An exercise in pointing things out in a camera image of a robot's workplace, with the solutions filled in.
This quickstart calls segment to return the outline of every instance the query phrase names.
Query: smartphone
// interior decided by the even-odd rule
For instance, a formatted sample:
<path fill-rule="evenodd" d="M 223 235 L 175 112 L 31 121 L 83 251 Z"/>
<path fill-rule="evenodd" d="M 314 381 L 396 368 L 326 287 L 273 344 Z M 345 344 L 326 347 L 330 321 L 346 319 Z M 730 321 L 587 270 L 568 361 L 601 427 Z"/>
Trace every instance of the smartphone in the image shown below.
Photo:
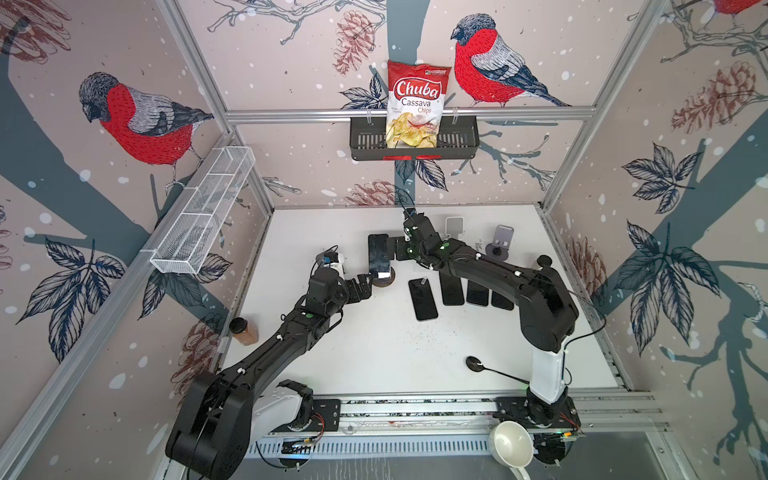
<path fill-rule="evenodd" d="M 416 319 L 419 322 L 436 319 L 437 306 L 435 305 L 435 297 L 432 295 L 432 288 L 429 286 L 429 280 L 426 278 L 410 280 L 408 288 L 411 290 L 411 301 Z"/>
<path fill-rule="evenodd" d="M 462 279 L 457 276 L 440 272 L 440 291 L 442 304 L 448 306 L 464 305 L 464 289 Z"/>
<path fill-rule="evenodd" d="M 468 280 L 467 303 L 477 306 L 488 306 L 488 289 L 479 283 Z"/>
<path fill-rule="evenodd" d="M 509 298 L 496 292 L 491 294 L 491 305 L 504 310 L 515 309 L 515 304 Z"/>

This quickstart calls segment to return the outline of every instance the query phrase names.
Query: black wire basket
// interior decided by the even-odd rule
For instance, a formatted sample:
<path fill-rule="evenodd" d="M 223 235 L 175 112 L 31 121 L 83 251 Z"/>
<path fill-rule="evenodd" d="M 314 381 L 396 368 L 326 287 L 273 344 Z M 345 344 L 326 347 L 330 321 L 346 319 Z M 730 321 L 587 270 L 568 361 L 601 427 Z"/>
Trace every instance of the black wire basket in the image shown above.
<path fill-rule="evenodd" d="M 374 160 L 466 160 L 475 158 L 480 137 L 475 116 L 444 115 L 434 148 L 387 148 L 386 118 L 353 117 L 349 126 L 349 147 L 356 161 Z"/>

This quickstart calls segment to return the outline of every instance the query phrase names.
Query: chip bag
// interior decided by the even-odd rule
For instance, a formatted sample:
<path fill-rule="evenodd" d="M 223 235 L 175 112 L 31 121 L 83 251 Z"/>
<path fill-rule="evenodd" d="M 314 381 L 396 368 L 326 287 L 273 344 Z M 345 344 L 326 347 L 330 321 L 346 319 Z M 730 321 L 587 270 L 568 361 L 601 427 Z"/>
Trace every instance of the chip bag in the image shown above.
<path fill-rule="evenodd" d="M 437 147 L 450 67 L 391 61 L 386 112 L 386 146 Z"/>

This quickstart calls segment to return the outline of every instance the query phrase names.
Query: spice jar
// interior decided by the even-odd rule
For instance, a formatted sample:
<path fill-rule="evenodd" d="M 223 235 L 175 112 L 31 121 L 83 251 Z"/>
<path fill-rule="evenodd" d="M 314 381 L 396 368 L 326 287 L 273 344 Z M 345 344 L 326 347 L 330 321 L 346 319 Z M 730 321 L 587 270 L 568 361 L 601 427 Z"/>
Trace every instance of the spice jar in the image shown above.
<path fill-rule="evenodd" d="M 230 322 L 230 331 L 232 332 L 232 336 L 245 346 L 253 345 L 259 341 L 259 332 L 256 327 L 251 325 L 248 320 L 244 319 L 242 316 L 232 319 Z"/>

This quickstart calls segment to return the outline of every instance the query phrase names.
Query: jar lid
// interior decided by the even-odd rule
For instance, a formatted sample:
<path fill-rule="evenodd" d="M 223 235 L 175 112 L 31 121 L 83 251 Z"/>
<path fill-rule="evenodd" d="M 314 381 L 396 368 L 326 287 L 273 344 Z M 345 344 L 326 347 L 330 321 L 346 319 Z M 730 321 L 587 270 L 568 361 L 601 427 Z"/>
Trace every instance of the jar lid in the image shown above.
<path fill-rule="evenodd" d="M 248 322 L 242 316 L 233 318 L 230 322 L 230 331 L 235 335 L 245 332 L 246 328 L 248 328 Z"/>

